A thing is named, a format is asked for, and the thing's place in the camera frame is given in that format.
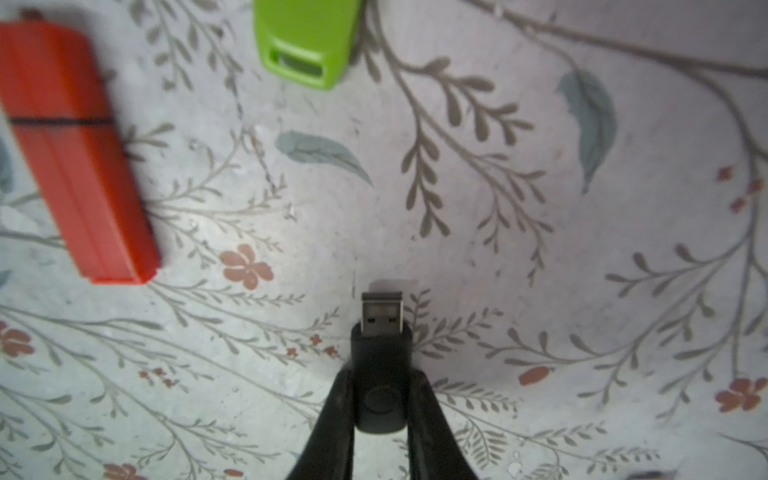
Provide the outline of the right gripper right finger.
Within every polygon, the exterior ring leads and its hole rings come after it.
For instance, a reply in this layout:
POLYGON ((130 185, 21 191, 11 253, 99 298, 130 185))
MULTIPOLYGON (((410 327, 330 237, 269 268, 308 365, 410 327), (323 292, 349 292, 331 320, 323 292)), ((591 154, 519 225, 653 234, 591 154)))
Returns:
POLYGON ((458 446, 426 374, 415 368, 409 372, 406 419, 411 479, 478 479, 458 446))

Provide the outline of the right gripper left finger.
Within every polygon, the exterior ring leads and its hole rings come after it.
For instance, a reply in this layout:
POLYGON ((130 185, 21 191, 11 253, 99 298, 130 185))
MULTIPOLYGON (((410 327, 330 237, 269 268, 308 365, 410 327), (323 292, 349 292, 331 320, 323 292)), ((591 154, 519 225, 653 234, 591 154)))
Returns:
POLYGON ((352 371, 341 370, 289 480, 353 478, 355 397, 352 371))

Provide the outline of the black usb drive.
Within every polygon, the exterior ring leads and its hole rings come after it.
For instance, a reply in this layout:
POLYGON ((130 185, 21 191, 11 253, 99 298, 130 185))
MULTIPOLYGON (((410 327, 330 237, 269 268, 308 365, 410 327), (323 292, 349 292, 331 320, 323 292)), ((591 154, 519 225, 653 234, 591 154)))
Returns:
POLYGON ((351 333, 356 428, 366 434, 398 432, 407 424, 413 334, 400 292, 367 292, 351 333))

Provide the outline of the green usb drive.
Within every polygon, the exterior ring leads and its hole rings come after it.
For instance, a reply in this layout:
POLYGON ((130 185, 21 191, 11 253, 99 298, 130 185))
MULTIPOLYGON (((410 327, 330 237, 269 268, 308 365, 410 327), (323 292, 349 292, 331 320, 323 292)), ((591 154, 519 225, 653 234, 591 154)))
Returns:
POLYGON ((363 3, 358 0, 259 0, 253 24, 266 70, 295 83, 332 89, 343 76, 363 3))

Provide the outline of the red usb drive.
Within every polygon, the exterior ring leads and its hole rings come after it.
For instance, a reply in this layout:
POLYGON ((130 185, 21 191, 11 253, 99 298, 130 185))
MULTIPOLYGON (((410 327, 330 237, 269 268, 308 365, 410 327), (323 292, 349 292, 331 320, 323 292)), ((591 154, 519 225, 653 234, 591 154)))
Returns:
POLYGON ((160 255, 88 38, 43 20, 2 22, 1 104, 80 275, 151 280, 160 255))

